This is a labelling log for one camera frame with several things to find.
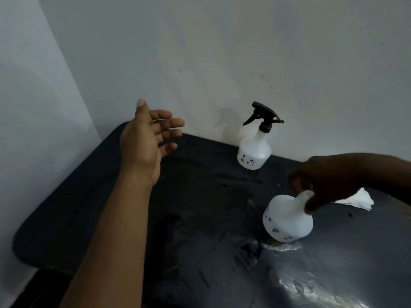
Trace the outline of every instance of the plastic bottle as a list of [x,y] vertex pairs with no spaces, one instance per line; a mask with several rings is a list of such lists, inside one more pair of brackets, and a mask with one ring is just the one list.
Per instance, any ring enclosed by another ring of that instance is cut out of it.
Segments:
[[270,236],[280,242],[292,242],[307,236],[312,230],[313,221],[304,207],[313,195],[313,191],[306,190],[296,198],[290,195],[274,197],[263,215],[263,224]]
[[263,166],[271,155],[271,147],[266,139],[272,124],[284,123],[284,121],[263,104],[255,101],[252,106],[255,108],[254,113],[243,125],[247,125],[258,118],[262,118],[264,121],[261,122],[257,133],[253,137],[247,137],[240,142],[237,160],[246,169],[257,170]]

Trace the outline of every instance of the bottle body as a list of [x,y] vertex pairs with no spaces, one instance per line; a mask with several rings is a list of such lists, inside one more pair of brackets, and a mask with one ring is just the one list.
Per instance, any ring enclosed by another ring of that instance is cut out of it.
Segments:
[[306,190],[298,197],[274,197],[263,215],[265,230],[280,242],[292,242],[307,236],[313,228],[312,217],[304,212],[305,203],[314,195]]
[[267,136],[268,133],[258,130],[255,136],[243,139],[237,153],[239,164],[249,170],[262,167],[271,155],[271,147],[266,141]]

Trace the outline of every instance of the person's left arm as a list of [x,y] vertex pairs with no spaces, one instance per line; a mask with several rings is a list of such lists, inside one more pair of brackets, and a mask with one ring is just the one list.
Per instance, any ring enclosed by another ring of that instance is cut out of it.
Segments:
[[170,129],[184,125],[171,116],[138,101],[135,118],[121,135],[116,185],[60,308],[141,306],[150,193],[161,158],[177,148],[175,143],[158,144],[181,136],[180,130]]

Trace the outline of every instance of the person's right arm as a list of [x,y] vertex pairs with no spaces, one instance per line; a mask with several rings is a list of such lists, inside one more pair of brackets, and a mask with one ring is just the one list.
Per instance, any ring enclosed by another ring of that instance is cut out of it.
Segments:
[[411,205],[411,162],[390,155],[354,153],[315,156],[289,176],[291,189],[315,195],[306,211],[354,195],[361,187],[385,192]]

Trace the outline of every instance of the person's left hand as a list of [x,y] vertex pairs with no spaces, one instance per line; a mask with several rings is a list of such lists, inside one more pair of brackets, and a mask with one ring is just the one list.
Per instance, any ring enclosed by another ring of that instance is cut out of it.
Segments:
[[161,158],[177,149],[176,143],[158,146],[164,140],[180,137],[184,120],[171,118],[165,110],[149,110],[147,103],[139,99],[134,119],[124,128],[120,137],[122,169],[147,175],[154,186],[160,176]]

